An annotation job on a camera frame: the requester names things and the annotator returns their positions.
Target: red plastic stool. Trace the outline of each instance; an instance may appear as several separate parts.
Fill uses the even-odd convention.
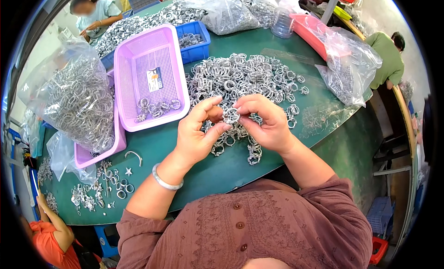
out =
[[[369,264],[378,264],[389,248],[389,242],[377,237],[372,237],[373,251]]]

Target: blue plastic stool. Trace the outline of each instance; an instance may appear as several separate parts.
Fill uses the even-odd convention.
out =
[[[102,246],[103,257],[112,257],[119,254],[117,247],[109,245],[107,236],[105,235],[105,228],[109,226],[111,225],[94,226],[94,229],[96,230],[97,236],[100,241],[100,246]]]

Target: yellow tray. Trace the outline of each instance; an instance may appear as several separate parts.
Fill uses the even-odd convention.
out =
[[[336,7],[334,8],[333,12],[334,12],[337,16],[339,16],[339,17],[341,17],[341,18],[343,18],[343,19],[350,20],[350,19],[352,18],[349,14],[347,14],[346,11],[344,11],[343,9],[341,9],[341,8],[338,7],[338,6],[336,6]]]

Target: pink plastic basket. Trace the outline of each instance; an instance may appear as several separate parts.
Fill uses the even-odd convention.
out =
[[[149,90],[147,72],[160,69],[162,88]],[[184,117],[190,109],[185,72],[176,28],[163,24],[123,41],[114,53],[115,101],[123,127],[130,132],[155,127]],[[135,122],[140,108],[137,102],[147,98],[152,103],[168,104],[177,99],[181,106],[153,119]]]
[[[312,15],[306,14],[290,14],[290,17],[294,20],[293,31],[295,31],[301,38],[303,38],[310,46],[327,61],[327,52],[325,50],[324,43],[315,35],[312,31],[318,33],[325,33],[332,31],[322,23],[318,18]],[[350,55],[350,51],[338,51],[335,55],[343,57]]]
[[[114,81],[112,80],[114,72],[110,71],[107,74],[110,80],[110,86],[112,86],[112,84],[114,83]],[[112,148],[96,157],[92,157],[89,150],[86,150],[80,145],[74,143],[74,161],[77,168],[85,168],[89,165],[102,161],[105,158],[118,153],[119,151],[126,149],[125,129],[123,129],[122,124],[119,121],[119,111],[116,101],[114,101],[114,135],[115,141]]]

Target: fingernail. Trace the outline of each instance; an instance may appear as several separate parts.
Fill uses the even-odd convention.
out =
[[[222,129],[223,129],[223,131],[230,130],[230,129],[231,129],[231,125],[230,125],[230,124],[227,124],[227,125],[224,126]]]

